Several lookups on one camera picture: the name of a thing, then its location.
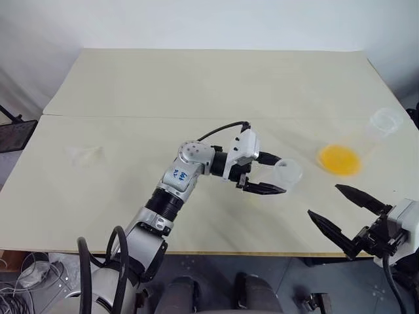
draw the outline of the yellow liquid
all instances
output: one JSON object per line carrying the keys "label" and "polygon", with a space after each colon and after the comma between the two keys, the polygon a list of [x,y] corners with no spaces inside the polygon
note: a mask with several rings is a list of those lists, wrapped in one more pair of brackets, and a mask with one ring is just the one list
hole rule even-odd
{"label": "yellow liquid", "polygon": [[329,145],[319,153],[322,166],[335,175],[355,175],[361,170],[361,158],[352,149]]}

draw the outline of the white wall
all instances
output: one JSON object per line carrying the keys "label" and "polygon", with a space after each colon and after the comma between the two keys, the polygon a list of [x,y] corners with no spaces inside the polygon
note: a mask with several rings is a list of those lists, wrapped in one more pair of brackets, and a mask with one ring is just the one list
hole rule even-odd
{"label": "white wall", "polygon": [[39,116],[81,47],[364,50],[418,99],[418,0],[0,2],[0,103]]}

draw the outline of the gray floor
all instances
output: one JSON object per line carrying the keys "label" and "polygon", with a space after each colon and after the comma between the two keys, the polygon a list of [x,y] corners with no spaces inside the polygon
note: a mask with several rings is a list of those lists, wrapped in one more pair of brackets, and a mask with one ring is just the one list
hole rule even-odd
{"label": "gray floor", "polygon": [[[335,314],[399,311],[382,269],[372,260],[308,267],[298,258],[167,255],[154,281],[143,287],[148,286],[158,294],[172,279],[189,275],[200,283],[201,310],[226,309],[230,307],[232,284],[238,271],[267,280],[277,292],[286,314],[306,313],[295,299],[298,295],[311,292],[329,293]],[[1,276],[0,280],[4,281],[10,280],[11,275],[9,278],[3,274]],[[32,292],[36,314],[47,313],[54,302],[67,294],[69,287],[65,270],[55,282],[56,278],[51,274],[46,282]],[[410,296],[403,289],[401,292],[408,305],[408,313],[414,313]]]}

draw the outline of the cable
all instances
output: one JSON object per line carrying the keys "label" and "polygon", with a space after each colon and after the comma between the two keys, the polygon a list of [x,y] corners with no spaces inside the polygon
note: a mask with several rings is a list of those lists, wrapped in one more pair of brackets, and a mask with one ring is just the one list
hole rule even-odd
{"label": "cable", "polygon": [[[33,287],[31,287],[30,289],[17,289],[17,288],[13,288],[13,287],[5,287],[5,288],[0,289],[1,294],[3,294],[3,295],[6,295],[6,294],[15,295],[15,294],[27,293],[28,291],[30,291],[30,292],[40,291],[40,290],[51,287],[54,283],[56,283],[58,280],[61,279],[61,276],[62,276],[64,271],[61,271],[61,273],[60,273],[60,271],[58,270],[58,268],[54,264],[51,264],[50,266],[56,269],[57,278],[53,282],[51,282],[49,285],[47,285],[45,287],[42,287],[42,288],[38,288],[38,289],[33,289]],[[2,292],[2,291],[7,290],[7,289],[11,289],[13,291],[12,292]]]}
{"label": "cable", "polygon": [[31,314],[26,301],[21,296],[0,295],[0,311],[2,314]]}
{"label": "cable", "polygon": [[31,300],[32,314],[35,314],[35,304],[33,303],[32,293],[30,291],[28,291],[27,293],[29,294],[29,299]]}
{"label": "cable", "polygon": [[390,288],[392,289],[393,294],[394,294],[395,298],[397,299],[397,302],[399,303],[400,313],[401,314],[406,314],[406,307],[403,304],[403,301],[402,301],[401,296],[400,296],[400,292],[399,292],[399,290],[397,289],[397,287],[394,283],[392,272],[390,271],[390,265],[388,263],[389,257],[390,256],[389,256],[388,253],[384,254],[383,257],[382,257],[382,267],[384,269],[384,274],[386,275],[387,282],[388,282]]}
{"label": "cable", "polygon": [[90,253],[85,238],[77,239],[80,258],[80,314],[92,312],[92,273],[90,272]]}
{"label": "cable", "polygon": [[90,261],[99,268],[106,266],[106,263],[101,263],[92,253],[89,253]]}
{"label": "cable", "polygon": [[247,122],[247,121],[237,121],[237,122],[233,122],[233,123],[230,123],[230,124],[226,124],[225,126],[221,126],[221,127],[219,127],[219,128],[217,128],[217,129],[215,129],[215,130],[213,130],[213,131],[211,131],[211,132],[209,132],[209,133],[207,133],[207,134],[205,134],[204,136],[201,136],[199,139],[198,139],[198,141],[199,142],[201,142],[203,139],[206,139],[207,137],[209,137],[210,135],[213,135],[214,133],[217,133],[217,132],[220,132],[220,131],[222,131],[222,130],[225,130],[225,129],[228,129],[228,128],[231,128],[231,127],[233,127],[233,126],[249,126],[249,122]]}
{"label": "cable", "polygon": [[7,262],[5,260],[3,260],[2,258],[0,258],[0,262],[4,263],[5,268],[7,268]]}
{"label": "cable", "polygon": [[29,255],[27,255],[25,258],[24,258],[24,260],[23,260],[23,262],[22,262],[22,266],[20,267],[20,273],[22,272],[22,268],[24,267],[24,264],[25,264],[25,261],[27,260],[27,258],[28,257],[30,257],[30,256],[32,256],[32,258],[33,258],[33,267],[32,267],[32,270],[31,270],[31,272],[29,273],[29,274],[27,274],[26,276],[23,276],[22,278],[20,278],[20,276],[17,278],[17,280],[13,280],[13,281],[0,281],[0,284],[1,283],[17,283],[17,281],[18,280],[21,280],[21,279],[23,279],[23,278],[26,278],[26,277],[29,277],[30,275],[32,275],[32,273],[35,271],[35,267],[36,267],[36,265],[35,265],[35,262],[36,262],[36,259],[35,259],[35,255],[34,255],[34,253],[33,252],[31,252],[31,254],[29,254]]}
{"label": "cable", "polygon": [[120,269],[119,269],[119,279],[117,290],[115,291],[115,297],[113,299],[112,311],[111,314],[119,314],[122,309],[122,303],[124,301],[125,296],[125,288],[126,288],[126,280],[128,278],[128,271],[130,269],[129,261],[130,256],[128,254],[128,243],[126,241],[126,236],[124,229],[121,226],[116,226],[109,238],[108,246],[106,249],[106,255],[110,256],[111,248],[113,246],[113,242],[115,237],[118,236],[119,240],[119,247],[120,247]]}

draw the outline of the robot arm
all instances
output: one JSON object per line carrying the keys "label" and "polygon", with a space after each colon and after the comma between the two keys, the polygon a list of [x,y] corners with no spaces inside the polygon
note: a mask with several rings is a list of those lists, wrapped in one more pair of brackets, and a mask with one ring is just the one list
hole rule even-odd
{"label": "robot arm", "polygon": [[[223,152],[222,147],[201,142],[203,138],[217,131],[240,124],[242,131],[232,140],[228,152]],[[124,270],[128,274],[128,280],[125,279],[124,292],[119,293],[123,294],[123,302],[119,304],[120,313],[133,313],[138,283],[150,281],[155,276],[167,249],[163,237],[168,236],[173,229],[177,213],[188,200],[200,175],[211,174],[222,177],[225,181],[235,182],[236,188],[244,192],[262,195],[280,194],[285,190],[271,184],[251,183],[247,177],[253,161],[273,166],[278,160],[280,158],[275,155],[259,151],[259,140],[248,122],[229,124],[210,132],[200,140],[183,143],[179,147],[177,158],[159,180],[149,201],[138,211],[125,229],[125,233],[120,232],[122,235],[125,234],[123,238],[126,238],[129,254],[127,263],[129,266]],[[81,302],[83,293],[87,293],[89,299],[90,297],[92,299],[92,313],[114,313],[117,287],[124,286],[120,284],[123,267],[118,260],[122,252],[118,251],[117,245],[112,255],[109,252],[107,257],[109,261],[103,265],[91,256],[93,262],[101,266],[92,274],[91,289],[86,291],[85,287],[84,292],[83,288],[72,291],[66,299],[53,308],[51,313],[78,312],[79,304],[83,304]],[[86,308],[81,306],[80,313],[90,314],[90,310]]]}
{"label": "robot arm", "polygon": [[308,211],[320,231],[338,245],[348,258],[353,259],[364,250],[375,256],[375,263],[382,267],[382,258],[385,255],[392,265],[416,252],[419,248],[418,201],[403,199],[396,206],[385,205],[351,186],[337,184],[336,187],[350,201],[378,216],[371,226],[365,226],[350,240],[331,221]]}
{"label": "robot arm", "polygon": [[266,183],[249,182],[252,161],[273,165],[280,158],[259,151],[259,139],[248,126],[232,140],[228,153],[222,147],[200,141],[184,142],[177,158],[159,180],[150,200],[126,229],[130,257],[145,268],[142,281],[151,280],[159,268],[167,244],[162,236],[173,229],[177,213],[188,200],[200,175],[216,175],[236,183],[236,188],[256,194],[285,190]]}

